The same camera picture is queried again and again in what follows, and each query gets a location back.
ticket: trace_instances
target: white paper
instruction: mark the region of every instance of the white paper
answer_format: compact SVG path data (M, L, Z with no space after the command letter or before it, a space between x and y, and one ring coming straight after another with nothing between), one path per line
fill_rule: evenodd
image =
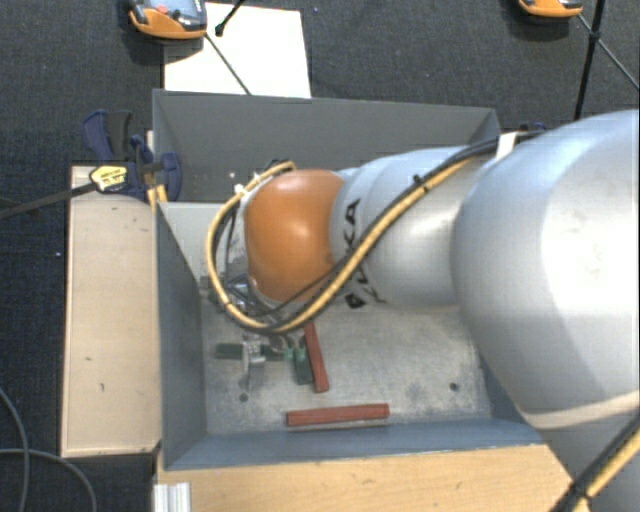
M307 57L298 11L242 6L226 25L222 37L215 27L231 10L229 4L208 2L208 33L251 94L310 98ZM171 91L245 94L208 41L191 53L165 48L164 87ZM197 48L200 41L193 45Z

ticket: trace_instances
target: orange device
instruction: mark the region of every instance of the orange device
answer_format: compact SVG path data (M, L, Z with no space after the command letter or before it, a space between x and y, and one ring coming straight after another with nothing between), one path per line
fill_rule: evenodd
M579 0L518 0L520 7L541 18L571 18L582 12Z
M129 19L147 35L198 39L207 32L204 0L129 0L129 6Z

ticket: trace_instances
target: cable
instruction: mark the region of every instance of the cable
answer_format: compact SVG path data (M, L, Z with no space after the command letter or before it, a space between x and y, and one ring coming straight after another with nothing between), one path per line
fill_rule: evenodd
M0 220L8 219L9 217L20 215L21 213L29 213L34 210L38 210L43 206L59 203L60 201L68 201L69 199L88 194L89 192L94 192L95 190L96 186L93 183L87 183L86 185L81 185L76 188L56 192L55 194L36 199L35 201L18 204L11 208L7 208L6 210L2 210L0 211Z
M309 290L312 290L313 288L318 286L320 283L328 280L329 277L332 274L335 275L339 269L344 267L344 265L346 264L348 259L349 259L349 255L343 256L342 259L340 261L338 261L338 263L336 263L333 267L331 267L331 269L329 269L327 272L322 274L320 277L318 277L314 281L311 281L304 288L301 288L300 290L298 290L295 294L293 294L291 297L289 297L286 301L284 301L283 303L279 304L277 307L270 309L267 313L261 313L261 314L256 315L256 317L261 317L261 316L265 316L265 315L267 315L269 313L278 313L278 312L282 311L287 306L289 306L292 302L294 302L296 299L298 299L300 296L304 295Z
M238 216L238 208L234 208L231 213L231 226L227 233L227 245L224 251L224 272L226 274L225 281L229 280L229 254L231 252L231 242L233 240L233 230L236 227L236 217Z
M595 460L575 479L551 512L588 510L589 502L640 451L640 414L616 435Z
M578 15L578 19L580 20L582 25L587 29L587 31L591 34L592 33L591 25L589 25L589 23L584 18L584 16L582 14L579 14ZM629 73L629 71L626 70L626 68L616 58L616 56L613 54L613 52L611 50L609 50L607 45L604 44L604 41L602 39L598 39L597 42L598 42L598 46L600 46L600 48L602 48L604 50L604 52L607 54L607 56L612 60L612 62L617 66L617 68L620 71L622 71L622 74L629 79L629 81L633 84L633 86L636 88L636 90L640 91L640 85L638 85L638 82L635 81L635 79L631 76L631 73Z
M24 450L22 448L1 449L0 455L20 455L23 452ZM78 477L78 479L82 482L85 489L87 490L87 493L89 494L89 498L91 499L91 510L93 512L98 511L98 500L96 499L96 493L93 489L93 486L91 485L91 482L89 482L85 474L82 471L80 471L80 469L76 465L72 464L66 459L63 459L62 457L53 455L52 453L41 452L38 450L29 450L29 455L50 460L57 464L61 464L62 466L67 468L69 471L71 471L76 477Z
M238 84L240 84L240 87L242 87L242 89L244 90L245 94L247 96L253 96L251 94L251 92L249 91L249 89L247 89L247 86L244 85L244 82L240 79L240 77L238 76L238 74L236 73L235 69L233 69L233 66L231 66L231 64L229 63L229 61L225 58L225 56L222 54L222 52L220 51L220 49L218 48L218 45L216 45L216 43L213 42L213 39L211 39L211 37L209 36L209 34L205 33L204 34L204 38L209 41L209 43L211 44L211 46L213 47L213 49L216 51L216 53L218 54L218 56L222 59L222 62L224 62L224 65L227 66L227 69L231 72L231 74L233 75L233 78L236 79L236 81L238 82Z
M587 84L591 75L591 65L593 64L593 54L596 50L596 41L600 39L600 22L604 13L605 0L596 0L595 12L593 14L593 24L589 30L589 44L587 45L587 55L582 66L582 77L580 78L580 89L576 100L576 108L573 112L573 120L577 121L582 117L582 106L587 93Z
M216 36L222 37L222 35L224 34L224 28L227 26L227 23L229 23L229 20L233 18L233 15L244 2L245 0L237 0L235 5L233 6L233 9L231 9L231 12L227 14L224 20L222 20L222 23L216 25Z
M258 300L258 298L254 294L251 293L251 288L249 287L246 279L246 274L240 274L239 276L234 277L231 281L227 282L227 286L225 289L228 290L228 292L232 295L235 295L245 304L247 304L247 306L250 308L252 313L255 314L255 316L267 316L274 321L281 321L282 319L278 316L278 312L275 308L269 308L266 304ZM249 292L249 294L244 294L243 292L238 290L236 285L240 284L241 282L243 282L244 286L247 287L247 291ZM287 334L278 335L278 337L283 338L289 347L296 347L298 345L297 341Z
M13 420L16 423L16 427L18 427L18 431L20 432L20 439L22 441L22 453L24 457L23 463L23 472L24 475L22 477L22 495L20 497L20 506L18 510L20 512L24 512L25 507L27 505L27 496L29 496L29 479L31 473L31 461L29 459L29 442L27 440L27 433L24 428L24 423L22 423L22 419L20 419L20 414L18 414L17 409L14 407L9 397L6 395L4 390L0 387L0 398L9 409L11 416L13 416Z
M24 457L24 463L23 463L24 480L23 480L23 486L22 486L22 496L20 498L20 506L18 510L20 512L24 512L25 510L27 498L29 495L29 480L30 480L30 472L31 472L30 457L35 456L35 457L40 457L43 459L54 461L58 464L62 464L67 469L69 469L76 477L78 477L78 479L82 482L85 489L87 490L89 497L91 498L91 510L93 512L97 512L98 501L96 499L96 494L91 485L91 482L89 482L89 480L84 475L84 473L82 473L82 471L80 471L80 469L78 469L77 466L73 465L71 462L63 459L62 457L58 457L57 455L53 455L52 453L41 452L41 451L33 450L29 448L27 434L24 428L24 423L20 418L20 414L18 413L17 409L15 408L11 400L9 400L9 397L6 395L6 393L1 387L0 387L0 398L2 398L2 401L7 406L7 409L9 409L11 416L13 416L16 426L18 427L18 431L20 432L20 438L22 440L22 448L0 449L0 455L5 455L5 456L6 455L22 455Z
M533 137L538 135L538 133L539 132L521 134L520 139L522 140L524 138ZM496 147L497 139L469 146L468 148L449 157L445 162L426 175L422 177L416 176L414 184L405 189L403 193L394 199L394 201L392 201L383 210L383 212L374 219L367 229L365 229L358 244L348 255L348 258L341 260L331 270L330 273L335 272L335 276L330 280L326 288L321 290L319 295L311 299L311 301L306 303L300 310L293 313L289 318L275 324L260 322L253 317L249 317L242 311L238 310L238 308L231 302L217 276L214 262L214 255L217 253L217 244L213 243L216 239L216 232L220 223L224 220L227 213L240 202L246 192L255 189L260 183L272 176L295 169L295 165L292 162L285 162L284 164L272 167L258 178L252 180L245 190L229 199L222 209L218 211L218 214L214 217L211 225L209 226L206 244L207 268L209 270L209 276L214 290L218 294L218 298L236 323L245 329L252 330L259 334L283 334L301 327L306 322L320 314L324 308L329 305L330 301L338 293L340 288L357 270L358 266L367 256L368 252L373 248L377 240L398 218L400 218L404 212L426 195L432 188L438 186L448 177L464 167L471 158L495 151Z

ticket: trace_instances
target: blue clamp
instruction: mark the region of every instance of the blue clamp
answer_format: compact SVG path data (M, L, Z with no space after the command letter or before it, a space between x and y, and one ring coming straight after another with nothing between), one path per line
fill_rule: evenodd
M128 185L119 194L146 201L147 190L163 184L169 201L177 201L182 187L182 168L177 153L163 153L160 162L154 162L153 152L140 135L128 139L130 119L130 112L96 110L82 122L82 138L101 164L119 162L126 166ZM129 147L133 150L133 160ZM146 180L145 176L149 174L153 177Z

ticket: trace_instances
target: black cord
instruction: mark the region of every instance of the black cord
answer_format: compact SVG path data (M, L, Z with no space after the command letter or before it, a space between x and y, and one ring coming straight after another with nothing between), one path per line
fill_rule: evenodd
M593 24L589 30L589 44L587 46L587 56L584 59L584 66L582 68L582 77L580 79L580 89L578 90L578 98L576 100L576 108L573 113L573 120L577 121L582 117L582 105L584 104L584 97L587 93L587 84L589 83L589 76L591 74L591 64L593 62L593 54L596 49L596 41L600 39L600 22L602 21L602 14L604 13L605 0L596 0L595 13L593 15Z
M287 306L289 306L292 302L295 302L298 298L300 298L300 296L302 296L305 293L307 293L309 290L315 288L316 286L318 286L320 283L322 283L324 281L330 280L330 278L332 276L337 275L340 272L340 270L342 270L344 268L345 264L349 260L349 256L350 256L350 254L346 254L333 267L331 267L331 269L329 269L327 272L322 274L320 277L318 277L314 281L311 281L308 285L306 285L304 288L301 288L300 290L298 290L295 294L293 294L286 301L284 301L283 303L279 304L275 308L269 309L269 311L267 311L266 313L261 313L261 314L256 315L256 318L260 318L262 316L269 315L271 313L279 313L280 311L285 309ZM302 311L307 306L307 304L304 304L299 309L299 311ZM293 313L292 317L295 317L298 314L298 312Z
M224 20L222 20L222 23L216 25L215 32L217 37L222 37L222 35L224 34L224 28L227 26L227 23L229 23L229 20L233 18L233 15L236 13L236 11L240 8L240 6L244 2L245 0L237 0L235 5L233 6L233 9L231 9L231 12L227 14Z
M572 512L578 501L586 496L587 489L604 465L639 428L640 414L637 414L575 479L569 490L558 500L550 512Z
M95 190L95 184L87 183L86 185L81 185L76 188L63 190L62 192L56 192L55 194L36 199L35 201L18 204L11 208L7 208L6 210L2 210L0 211L0 220L8 219L10 217L14 217L15 215L20 215L21 213L30 213L42 208L43 206L49 206L55 203L59 203L60 201L68 201L69 199L88 194L89 192L94 192Z
M9 400L9 397L4 392L4 390L0 387L0 398L4 402L4 405L7 406L11 416L13 416L13 420L16 423L16 427L18 427L18 432L20 432L20 440L22 441L22 455L24 458L23 462L23 477L22 477L22 496L20 498L20 506L18 510L20 512L24 512L26 504L27 504L27 496L29 496L29 480L31 473L31 461L29 459L29 442L27 440L27 432L24 428L24 423L22 423L22 419L20 419L20 414L18 414L17 409Z
M589 33L591 33L591 25L589 25L589 23L587 22L587 20L584 18L584 16L582 14L578 15L578 19L580 20L580 22L582 23L582 25L587 29L587 31ZM629 71L627 71L627 69L622 65L622 63L616 58L616 56L613 54L613 52L611 50L609 50L609 48L607 47L606 44L604 44L604 41L602 39L598 39L597 41L598 46L600 46L600 48L602 48L604 50L604 52L607 54L607 57L609 57L611 59L611 61L616 65L616 67L622 71L622 74L624 76L627 77L627 79L633 84L633 86L636 88L637 91L640 91L640 86L638 85L638 82L635 81L635 79L631 76L631 73L629 73Z
M229 226L229 233L227 234L227 246L224 251L224 272L226 274L226 279L229 279L229 253L231 252L231 241L233 239L233 230L236 227L236 217L238 216L238 208L233 208L231 210L233 213L231 215L231 226Z
M246 286L249 294L247 295L241 292L240 290L238 290L238 288L236 287L236 285L238 284L243 284L244 286ZM225 286L225 289L231 295L235 295L236 298L240 299L245 304L247 304L249 308L251 308L251 310L253 310L256 313L255 317L267 316L273 321L281 320L281 318L276 313L276 309L269 309L269 307L264 302L260 301L258 297L255 296L255 294L251 293L251 288L249 287L249 283L247 282L246 274L240 274L239 276L236 276L233 279L231 279L227 283L227 286ZM282 337L287 342L287 345L289 345L290 347L294 347L296 345L295 341L287 334L278 335L278 337Z
M229 61L225 58L225 56L222 54L222 52L220 51L220 48L218 48L218 45L216 43L213 42L213 39L211 39L211 37L209 36L209 34L205 33L204 34L204 38L209 41L209 43L211 44L211 46L213 47L213 49L216 51L216 53L218 54L218 56L222 59L222 62L224 62L224 65L227 66L227 69L231 72L231 74L233 75L233 77L236 79L236 81L240 84L240 87L242 87L242 89L244 90L245 94L247 96L253 96L251 94L251 92L249 91L249 89L247 89L247 86L244 85L244 82L240 79L240 77L238 76L238 74L236 73L235 69L233 69L233 66L231 66L231 64L229 63Z
M30 472L31 472L31 462L30 457L40 457L43 459L51 460L58 464L63 465L67 469L69 469L84 485L89 497L91 499L91 510L93 512L97 512L98 510L98 501L96 499L96 493L91 485L91 482L87 479L80 469L77 466L69 462L68 460L63 459L62 457L58 457L57 455L53 455L52 453L41 452L38 450L33 450L29 448L29 444L27 441L27 434L24 428L24 423L20 418L20 414L18 414L17 409L9 400L9 397L6 395L4 390L0 387L0 398L6 405L7 409L13 416L15 420L16 426L18 427L18 431L20 432L20 438L22 440L22 448L4 448L0 449L0 455L22 455L24 458L23 469L24 469L24 480L22 486L22 497L20 498L20 507L18 510L23 512L25 510L27 497L29 496L29 480L30 480Z

